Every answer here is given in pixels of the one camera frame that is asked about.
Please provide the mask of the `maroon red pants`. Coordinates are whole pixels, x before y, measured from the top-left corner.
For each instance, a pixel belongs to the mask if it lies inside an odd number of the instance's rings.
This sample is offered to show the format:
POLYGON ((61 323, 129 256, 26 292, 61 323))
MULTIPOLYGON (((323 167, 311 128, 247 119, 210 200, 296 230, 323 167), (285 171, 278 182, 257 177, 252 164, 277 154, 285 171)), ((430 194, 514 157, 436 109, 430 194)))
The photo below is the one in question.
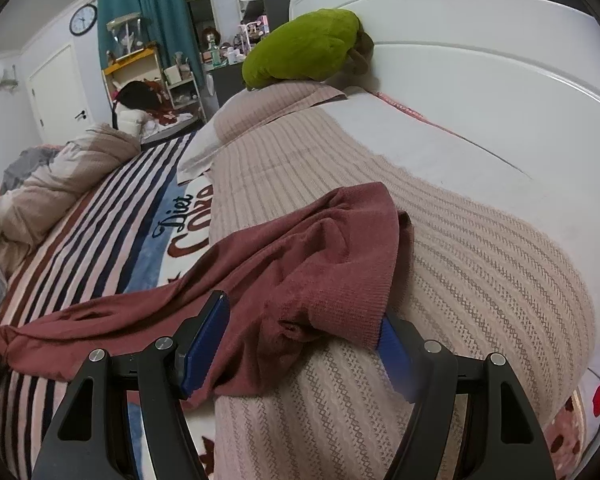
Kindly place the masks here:
POLYGON ((274 388, 321 338, 375 349, 394 281, 407 277, 412 253, 411 219, 385 185, 337 188, 219 240, 171 284, 0 326, 0 356, 15 372, 68 382, 92 350, 114 356, 143 350, 173 335, 219 290, 230 319, 188 402, 253 396, 274 388))

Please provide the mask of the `white bedroom door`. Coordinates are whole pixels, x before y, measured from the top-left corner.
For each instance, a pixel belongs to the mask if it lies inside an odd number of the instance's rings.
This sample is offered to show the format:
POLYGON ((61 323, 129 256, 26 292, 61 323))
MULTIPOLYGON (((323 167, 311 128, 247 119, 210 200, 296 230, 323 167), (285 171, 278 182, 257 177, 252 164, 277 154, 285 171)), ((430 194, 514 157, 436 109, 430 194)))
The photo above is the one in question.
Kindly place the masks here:
POLYGON ((90 125, 91 111, 71 44, 38 66, 28 79, 28 88, 45 143, 64 145, 90 125))

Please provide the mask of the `near pink ribbed pillow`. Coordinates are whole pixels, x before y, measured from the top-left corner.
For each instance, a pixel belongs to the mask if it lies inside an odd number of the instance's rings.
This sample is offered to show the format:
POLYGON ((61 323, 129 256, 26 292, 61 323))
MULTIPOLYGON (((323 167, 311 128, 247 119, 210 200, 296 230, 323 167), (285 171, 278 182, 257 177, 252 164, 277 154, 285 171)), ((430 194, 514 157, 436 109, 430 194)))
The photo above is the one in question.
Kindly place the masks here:
MULTIPOLYGON (((383 183, 415 231, 402 318, 465 356, 504 353, 547 424, 592 356, 594 306, 580 264, 546 226, 460 189, 485 163, 454 136, 360 93, 223 146, 212 166, 211 233, 273 220, 333 188, 383 183)), ((216 474, 379 479, 411 414, 376 356, 321 344, 272 392, 216 401, 216 474)))

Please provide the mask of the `striped plush bed blanket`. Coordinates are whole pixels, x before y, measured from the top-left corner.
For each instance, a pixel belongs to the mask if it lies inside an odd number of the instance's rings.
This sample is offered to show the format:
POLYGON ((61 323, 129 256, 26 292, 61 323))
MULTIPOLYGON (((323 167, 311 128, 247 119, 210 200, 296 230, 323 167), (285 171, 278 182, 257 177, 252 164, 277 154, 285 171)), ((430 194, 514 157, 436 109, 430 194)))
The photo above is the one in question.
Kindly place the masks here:
MULTIPOLYGON (((48 234, 10 278, 0 326, 23 326, 74 304, 172 283, 210 246, 213 186, 178 182, 194 137, 157 144, 118 168, 48 234)), ((0 374, 0 459, 31 477, 62 382, 0 374)))

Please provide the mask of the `grey pink rumpled duvet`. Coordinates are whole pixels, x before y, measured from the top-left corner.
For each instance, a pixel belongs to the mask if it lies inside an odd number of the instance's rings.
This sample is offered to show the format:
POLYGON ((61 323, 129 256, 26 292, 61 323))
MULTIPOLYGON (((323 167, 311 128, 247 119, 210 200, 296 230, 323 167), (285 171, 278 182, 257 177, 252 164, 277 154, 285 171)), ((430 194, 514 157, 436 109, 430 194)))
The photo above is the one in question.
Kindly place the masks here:
POLYGON ((0 192, 0 307, 24 259, 86 192, 140 154, 140 140, 106 124, 87 129, 34 166, 21 159, 15 182, 0 192))

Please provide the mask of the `black white plush toy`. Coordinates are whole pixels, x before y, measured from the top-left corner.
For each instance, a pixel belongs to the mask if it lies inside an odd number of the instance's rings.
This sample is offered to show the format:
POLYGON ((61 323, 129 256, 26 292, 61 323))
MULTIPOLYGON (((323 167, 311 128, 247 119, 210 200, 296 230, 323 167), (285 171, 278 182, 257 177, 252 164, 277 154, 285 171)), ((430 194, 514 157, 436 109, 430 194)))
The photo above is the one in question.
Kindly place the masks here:
POLYGON ((141 136, 148 122, 164 124, 162 99, 155 86, 143 80, 132 80, 114 98, 111 125, 131 136, 141 136))

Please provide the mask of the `far pink white pillow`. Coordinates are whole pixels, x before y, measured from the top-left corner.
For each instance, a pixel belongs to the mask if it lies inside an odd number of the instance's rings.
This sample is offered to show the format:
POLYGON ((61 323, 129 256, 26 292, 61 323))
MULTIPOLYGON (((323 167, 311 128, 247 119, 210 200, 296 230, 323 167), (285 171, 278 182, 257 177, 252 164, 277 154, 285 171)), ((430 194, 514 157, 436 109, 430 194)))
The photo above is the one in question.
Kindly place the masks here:
POLYGON ((263 89, 242 90, 226 101, 194 135, 178 163, 176 180, 183 184, 197 179, 211 167, 215 154, 223 146, 254 128, 345 98, 343 91, 316 81, 282 81, 263 89))

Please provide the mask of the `white bed headboard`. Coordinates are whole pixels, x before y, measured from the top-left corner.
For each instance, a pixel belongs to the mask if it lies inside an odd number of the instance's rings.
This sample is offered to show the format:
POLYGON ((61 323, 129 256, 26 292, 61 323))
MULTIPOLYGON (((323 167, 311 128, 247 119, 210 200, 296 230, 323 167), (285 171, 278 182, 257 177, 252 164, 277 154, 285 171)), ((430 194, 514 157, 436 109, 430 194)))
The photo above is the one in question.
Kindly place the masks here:
POLYGON ((347 9, 373 86, 559 198, 552 234, 600 274, 600 26, 552 0, 290 0, 347 9))

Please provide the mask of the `white rolling cart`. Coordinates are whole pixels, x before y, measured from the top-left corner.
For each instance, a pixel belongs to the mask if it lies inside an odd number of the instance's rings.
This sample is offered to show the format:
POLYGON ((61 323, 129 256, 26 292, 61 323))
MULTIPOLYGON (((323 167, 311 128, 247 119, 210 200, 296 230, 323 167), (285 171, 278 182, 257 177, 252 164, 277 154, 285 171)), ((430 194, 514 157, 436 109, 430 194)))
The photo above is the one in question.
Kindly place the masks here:
POLYGON ((197 117, 202 122, 207 121, 204 104, 189 59, 183 52, 176 52, 172 64, 163 71, 166 81, 166 91, 174 110, 187 112, 197 117))

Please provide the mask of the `yellow white shelf cabinet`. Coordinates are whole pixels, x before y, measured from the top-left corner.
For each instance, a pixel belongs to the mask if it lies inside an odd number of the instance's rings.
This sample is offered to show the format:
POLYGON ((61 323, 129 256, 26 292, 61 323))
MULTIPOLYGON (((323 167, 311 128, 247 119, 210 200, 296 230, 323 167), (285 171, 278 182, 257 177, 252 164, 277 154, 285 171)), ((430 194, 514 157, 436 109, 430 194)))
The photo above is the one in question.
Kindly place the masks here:
POLYGON ((112 104, 119 91, 133 80, 153 81, 164 87, 159 49, 155 44, 122 56, 102 70, 102 82, 109 104, 112 104))

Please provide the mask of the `glass display case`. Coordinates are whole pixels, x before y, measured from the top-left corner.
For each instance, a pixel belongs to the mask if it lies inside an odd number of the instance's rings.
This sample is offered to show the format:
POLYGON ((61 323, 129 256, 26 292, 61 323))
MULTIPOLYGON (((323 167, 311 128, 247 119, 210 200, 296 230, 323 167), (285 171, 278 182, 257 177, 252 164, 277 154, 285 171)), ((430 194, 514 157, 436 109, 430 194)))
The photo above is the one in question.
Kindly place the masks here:
POLYGON ((143 15, 140 12, 114 18, 106 27, 114 42, 112 54, 115 58, 124 58, 143 49, 143 15))

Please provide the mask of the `mannequin head with wig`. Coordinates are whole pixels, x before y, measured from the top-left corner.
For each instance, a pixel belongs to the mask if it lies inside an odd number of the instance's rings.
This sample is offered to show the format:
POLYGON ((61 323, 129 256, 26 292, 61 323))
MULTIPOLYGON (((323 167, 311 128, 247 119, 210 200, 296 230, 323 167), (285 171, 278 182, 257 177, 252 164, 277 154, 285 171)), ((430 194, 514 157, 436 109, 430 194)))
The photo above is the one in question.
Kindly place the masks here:
POLYGON ((210 51, 212 47, 219 47, 221 35, 214 27, 206 27, 200 33, 204 50, 210 51))

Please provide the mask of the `green plush toy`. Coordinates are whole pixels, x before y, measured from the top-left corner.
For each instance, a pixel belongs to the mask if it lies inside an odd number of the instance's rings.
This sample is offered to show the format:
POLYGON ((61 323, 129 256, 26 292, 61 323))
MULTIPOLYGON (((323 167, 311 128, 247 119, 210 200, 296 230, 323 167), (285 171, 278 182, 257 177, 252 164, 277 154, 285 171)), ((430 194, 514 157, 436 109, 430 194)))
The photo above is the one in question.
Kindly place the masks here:
POLYGON ((242 63, 242 80, 251 90, 287 80, 324 81, 342 70, 364 75, 373 50, 355 13, 320 9, 277 27, 253 47, 242 63))

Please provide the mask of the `teal window curtain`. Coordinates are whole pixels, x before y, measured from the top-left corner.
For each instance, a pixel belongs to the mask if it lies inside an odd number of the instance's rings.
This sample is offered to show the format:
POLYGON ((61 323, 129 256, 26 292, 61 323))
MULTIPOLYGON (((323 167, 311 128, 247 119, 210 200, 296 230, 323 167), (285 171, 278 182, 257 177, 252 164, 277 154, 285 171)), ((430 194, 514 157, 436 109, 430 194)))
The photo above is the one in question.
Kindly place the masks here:
POLYGON ((186 0, 97 0, 97 40, 101 68, 108 66, 107 53, 114 50, 114 37, 107 24, 120 16, 139 13, 143 19, 143 40, 155 41, 160 61, 173 64, 174 55, 184 54, 192 68, 197 84, 204 86, 195 31, 189 17, 186 0))

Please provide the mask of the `black round wall clock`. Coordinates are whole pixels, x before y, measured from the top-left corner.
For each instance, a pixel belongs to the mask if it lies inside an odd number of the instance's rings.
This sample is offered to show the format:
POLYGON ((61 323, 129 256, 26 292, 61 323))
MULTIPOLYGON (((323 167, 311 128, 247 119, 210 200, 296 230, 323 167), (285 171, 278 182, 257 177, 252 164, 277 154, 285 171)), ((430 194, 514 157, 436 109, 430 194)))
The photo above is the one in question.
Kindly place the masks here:
POLYGON ((72 36, 87 34, 97 23, 97 8, 93 3, 80 6, 69 22, 69 32, 72 36))

